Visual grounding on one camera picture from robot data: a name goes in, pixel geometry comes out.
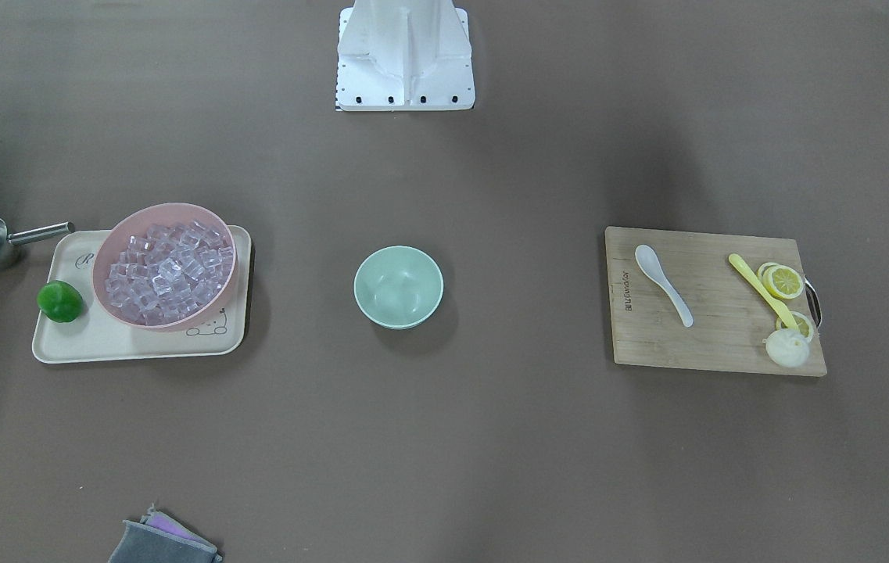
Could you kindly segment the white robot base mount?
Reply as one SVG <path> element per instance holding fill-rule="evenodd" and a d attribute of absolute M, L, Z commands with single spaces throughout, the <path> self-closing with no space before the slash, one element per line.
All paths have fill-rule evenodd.
<path fill-rule="evenodd" d="M 335 109 L 469 110 L 468 14 L 451 1 L 355 1 L 338 18 Z"/>

